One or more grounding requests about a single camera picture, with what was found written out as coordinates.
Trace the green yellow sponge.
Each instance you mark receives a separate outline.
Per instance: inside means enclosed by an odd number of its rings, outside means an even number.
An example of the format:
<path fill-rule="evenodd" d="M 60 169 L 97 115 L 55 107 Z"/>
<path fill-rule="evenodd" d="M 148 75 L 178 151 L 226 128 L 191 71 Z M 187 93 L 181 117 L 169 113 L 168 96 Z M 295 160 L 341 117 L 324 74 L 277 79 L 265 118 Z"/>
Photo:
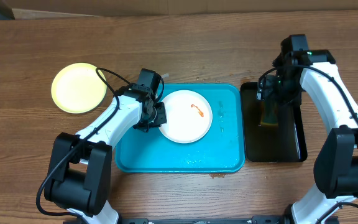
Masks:
<path fill-rule="evenodd" d="M 261 126 L 277 126 L 277 104 L 272 100 L 265 100 L 261 104 L 261 116 L 260 116 L 260 125 Z"/>

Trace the white plate with ketchup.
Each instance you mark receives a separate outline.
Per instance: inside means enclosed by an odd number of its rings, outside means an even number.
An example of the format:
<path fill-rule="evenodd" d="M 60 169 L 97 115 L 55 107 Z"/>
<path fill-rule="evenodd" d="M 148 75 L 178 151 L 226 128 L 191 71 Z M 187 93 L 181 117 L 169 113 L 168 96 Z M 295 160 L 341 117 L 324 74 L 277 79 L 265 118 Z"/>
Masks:
<path fill-rule="evenodd" d="M 178 90 L 168 94 L 165 105 L 167 122 L 159 127 L 169 140 L 188 144 L 205 136 L 213 122 L 213 112 L 205 97 L 191 90 Z"/>

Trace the yellow plate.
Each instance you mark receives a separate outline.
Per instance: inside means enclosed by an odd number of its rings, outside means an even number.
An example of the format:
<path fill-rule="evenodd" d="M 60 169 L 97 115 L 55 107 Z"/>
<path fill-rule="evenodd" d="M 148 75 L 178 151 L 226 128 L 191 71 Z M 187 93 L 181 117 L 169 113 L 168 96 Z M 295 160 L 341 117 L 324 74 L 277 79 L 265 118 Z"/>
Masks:
<path fill-rule="evenodd" d="M 96 66 L 73 63 L 60 70 L 53 79 L 52 100 L 67 113 L 87 113 L 103 101 L 107 91 L 104 80 L 102 73 L 96 73 Z"/>

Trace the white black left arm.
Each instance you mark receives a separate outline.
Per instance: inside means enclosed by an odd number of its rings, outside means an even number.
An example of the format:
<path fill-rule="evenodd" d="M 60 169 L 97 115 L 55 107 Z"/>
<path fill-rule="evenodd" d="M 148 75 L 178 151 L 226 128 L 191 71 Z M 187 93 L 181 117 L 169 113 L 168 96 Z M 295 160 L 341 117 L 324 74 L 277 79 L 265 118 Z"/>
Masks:
<path fill-rule="evenodd" d="M 108 202 L 112 151 L 131 128 L 146 133 L 167 122 L 163 91 L 163 78 L 143 68 L 135 83 L 112 91 L 111 104 L 88 127 L 60 133 L 37 192 L 39 212 L 72 216 L 75 223 L 117 223 L 119 214 Z"/>

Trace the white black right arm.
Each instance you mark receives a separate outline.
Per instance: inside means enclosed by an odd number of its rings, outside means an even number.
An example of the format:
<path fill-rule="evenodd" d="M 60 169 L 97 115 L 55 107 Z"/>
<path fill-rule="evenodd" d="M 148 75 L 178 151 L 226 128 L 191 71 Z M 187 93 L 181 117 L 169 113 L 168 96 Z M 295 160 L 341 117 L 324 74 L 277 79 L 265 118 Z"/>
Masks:
<path fill-rule="evenodd" d="M 328 136 L 314 162 L 314 185 L 279 222 L 338 223 L 337 210 L 358 208 L 358 105 L 328 50 L 310 50 L 304 34 L 289 35 L 280 48 L 272 68 L 257 82 L 257 99 L 264 103 L 260 123 L 278 124 L 279 107 L 300 105 L 305 91 Z"/>

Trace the black water tray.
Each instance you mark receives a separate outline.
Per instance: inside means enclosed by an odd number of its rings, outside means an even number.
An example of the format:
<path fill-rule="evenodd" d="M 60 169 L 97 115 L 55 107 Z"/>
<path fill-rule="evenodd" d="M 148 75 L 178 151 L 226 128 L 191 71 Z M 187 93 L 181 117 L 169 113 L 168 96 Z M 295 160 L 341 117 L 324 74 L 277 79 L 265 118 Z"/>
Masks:
<path fill-rule="evenodd" d="M 246 158 L 252 162 L 303 162 L 308 157 L 299 107 L 283 106 L 278 124 L 261 123 L 264 102 L 257 99 L 256 82 L 240 89 Z"/>

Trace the teal plastic tray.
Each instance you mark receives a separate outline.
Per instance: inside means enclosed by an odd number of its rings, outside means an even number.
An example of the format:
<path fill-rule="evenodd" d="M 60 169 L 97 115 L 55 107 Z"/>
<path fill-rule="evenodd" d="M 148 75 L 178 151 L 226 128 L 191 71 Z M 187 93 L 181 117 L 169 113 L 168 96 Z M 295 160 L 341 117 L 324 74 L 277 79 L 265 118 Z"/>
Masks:
<path fill-rule="evenodd" d="M 245 162 L 245 144 L 239 90 L 230 84 L 166 84 L 163 94 L 191 90 L 210 104 L 213 120 L 200 140 L 180 144 L 159 129 L 131 128 L 115 148 L 115 161 L 124 172 L 223 173 L 236 172 Z"/>

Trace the brown cardboard backdrop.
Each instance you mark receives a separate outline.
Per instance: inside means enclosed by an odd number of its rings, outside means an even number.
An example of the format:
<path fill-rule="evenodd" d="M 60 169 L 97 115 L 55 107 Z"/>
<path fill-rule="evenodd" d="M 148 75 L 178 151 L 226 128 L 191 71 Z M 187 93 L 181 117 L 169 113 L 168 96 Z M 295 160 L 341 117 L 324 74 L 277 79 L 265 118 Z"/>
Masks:
<path fill-rule="evenodd" d="M 0 0 L 0 19 L 13 19 L 15 9 L 92 16 L 161 16 L 358 10 L 358 0 Z"/>

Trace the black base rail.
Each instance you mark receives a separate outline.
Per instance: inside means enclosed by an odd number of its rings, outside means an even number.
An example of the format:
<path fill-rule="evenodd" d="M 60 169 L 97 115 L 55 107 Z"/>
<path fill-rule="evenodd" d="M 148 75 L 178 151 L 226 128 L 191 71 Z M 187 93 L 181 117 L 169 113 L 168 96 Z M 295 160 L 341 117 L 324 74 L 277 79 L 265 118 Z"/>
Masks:
<path fill-rule="evenodd" d="M 119 224 L 279 224 L 289 223 L 280 216 L 254 216 L 243 219 L 209 219 L 209 220 L 148 220 L 146 218 L 119 218 Z"/>

